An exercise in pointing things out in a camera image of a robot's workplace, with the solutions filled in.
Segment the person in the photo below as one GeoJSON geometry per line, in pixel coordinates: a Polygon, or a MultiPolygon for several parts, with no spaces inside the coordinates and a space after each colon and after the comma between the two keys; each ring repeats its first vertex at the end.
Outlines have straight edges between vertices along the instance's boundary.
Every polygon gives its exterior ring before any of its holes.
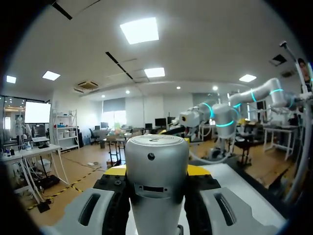
{"type": "Polygon", "coordinates": [[[312,84],[311,84],[311,78],[309,76],[309,71],[308,71],[308,67],[307,64],[305,63],[305,61],[302,58],[298,59],[298,63],[304,78],[304,82],[308,88],[308,92],[312,91],[312,84]]]}

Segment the cable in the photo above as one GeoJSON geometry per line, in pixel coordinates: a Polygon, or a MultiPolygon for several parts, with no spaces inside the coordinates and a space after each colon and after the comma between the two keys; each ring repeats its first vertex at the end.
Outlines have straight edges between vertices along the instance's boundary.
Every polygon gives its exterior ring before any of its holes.
{"type": "MultiPolygon", "coordinates": [[[[230,149],[233,149],[234,144],[235,144],[235,138],[233,139],[233,143],[232,143],[230,149]]],[[[222,159],[220,159],[220,160],[218,160],[218,161],[210,161],[210,160],[205,160],[205,159],[199,158],[196,154],[194,154],[191,150],[189,150],[189,154],[190,154],[193,158],[199,160],[200,162],[207,163],[207,164],[210,164],[210,165],[211,165],[211,164],[218,164],[218,163],[224,162],[224,161],[231,155],[231,152],[232,152],[232,151],[229,151],[229,152],[226,154],[226,156],[225,156],[224,158],[222,158],[222,159]]]]}
{"type": "Polygon", "coordinates": [[[82,163],[77,162],[77,161],[74,161],[74,160],[72,160],[72,159],[68,159],[68,158],[66,158],[66,157],[64,157],[64,156],[62,156],[62,158],[66,159],[66,160],[69,160],[69,161],[71,161],[71,162],[77,163],[77,164],[79,164],[79,165],[81,165],[81,166],[85,166],[85,167],[91,168],[91,169],[93,169],[93,170],[106,172],[106,170],[95,169],[95,168],[91,167],[90,165],[82,164],[82,163]]]}

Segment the wall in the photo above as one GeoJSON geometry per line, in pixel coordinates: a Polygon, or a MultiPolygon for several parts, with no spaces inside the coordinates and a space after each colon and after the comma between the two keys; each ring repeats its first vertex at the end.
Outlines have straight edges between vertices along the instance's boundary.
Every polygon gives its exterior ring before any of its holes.
{"type": "MultiPolygon", "coordinates": [[[[102,114],[102,102],[101,101],[90,101],[87,99],[80,98],[77,94],[72,94],[65,91],[55,91],[52,98],[52,109],[56,109],[57,112],[68,113],[69,110],[77,110],[77,125],[82,132],[83,139],[90,137],[90,130],[94,129],[95,125],[100,125],[101,114],[102,114]]],[[[61,146],[70,145],[69,142],[73,140],[64,140],[60,143],[61,146]]]]}
{"type": "Polygon", "coordinates": [[[192,94],[171,95],[166,94],[163,96],[163,110],[164,116],[177,117],[182,111],[193,107],[192,94]]]}
{"type": "Polygon", "coordinates": [[[155,118],[164,118],[163,96],[152,95],[144,96],[144,123],[152,123],[155,127],[155,118]]]}
{"type": "Polygon", "coordinates": [[[169,112],[171,117],[176,117],[192,106],[191,94],[128,97],[125,100],[127,125],[144,127],[145,123],[152,123],[154,127],[155,118],[165,118],[169,112]]]}
{"type": "Polygon", "coordinates": [[[14,97],[20,97],[20,98],[26,98],[26,99],[42,100],[42,101],[48,101],[52,93],[53,92],[51,92],[50,94],[28,93],[24,91],[16,91],[16,90],[9,90],[9,89],[3,89],[1,91],[1,95],[5,95],[5,96],[14,96],[14,97]]]}
{"type": "Polygon", "coordinates": [[[128,126],[144,127],[142,96],[126,98],[125,110],[128,126]]]}

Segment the cylindrical robot head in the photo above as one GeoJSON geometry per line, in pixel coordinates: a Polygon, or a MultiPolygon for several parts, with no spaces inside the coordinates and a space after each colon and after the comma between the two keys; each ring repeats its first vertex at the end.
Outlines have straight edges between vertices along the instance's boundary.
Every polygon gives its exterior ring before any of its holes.
{"type": "Polygon", "coordinates": [[[229,138],[236,129],[236,111],[227,104],[213,105],[214,120],[218,135],[222,139],[229,138]]]}
{"type": "Polygon", "coordinates": [[[176,136],[137,136],[128,140],[125,153],[138,234],[175,234],[187,176],[188,143],[176,136]]]}

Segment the wooden floor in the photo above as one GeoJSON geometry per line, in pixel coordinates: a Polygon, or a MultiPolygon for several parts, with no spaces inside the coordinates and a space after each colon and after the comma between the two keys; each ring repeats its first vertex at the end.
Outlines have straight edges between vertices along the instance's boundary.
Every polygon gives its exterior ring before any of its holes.
{"type": "MultiPolygon", "coordinates": [[[[210,147],[213,147],[214,143],[208,141],[197,148],[198,156],[204,156],[210,147]]],[[[235,153],[241,153],[240,149],[235,148],[235,153]]],[[[269,150],[263,153],[263,146],[257,146],[250,149],[250,156],[252,157],[252,166],[246,171],[252,177],[257,179],[261,184],[267,187],[273,180],[286,168],[290,166],[290,162],[284,161],[284,153],[277,150],[269,150]]],[[[107,169],[107,160],[110,158],[108,153],[108,147],[100,149],[100,145],[87,145],[80,150],[72,150],[68,153],[62,154],[62,160],[65,167],[65,171],[70,183],[73,183],[84,176],[87,176],[80,182],[75,184],[80,190],[86,190],[93,187],[95,181],[100,179],[104,171],[107,169]],[[87,166],[87,163],[98,162],[98,165],[94,167],[87,166]]],[[[57,158],[56,165],[60,166],[60,162],[57,158]]],[[[46,190],[44,197],[49,197],[62,189],[66,185],[59,183],[58,185],[46,190]]],[[[80,194],[79,191],[73,188],[69,188],[56,196],[50,204],[50,210],[39,213],[37,208],[34,208],[28,213],[34,219],[38,226],[53,225],[64,215],[64,209],[68,203],[70,203],[76,196],[80,194]]],[[[33,199],[27,199],[26,196],[21,197],[21,202],[28,208],[35,204],[33,199]]]]}

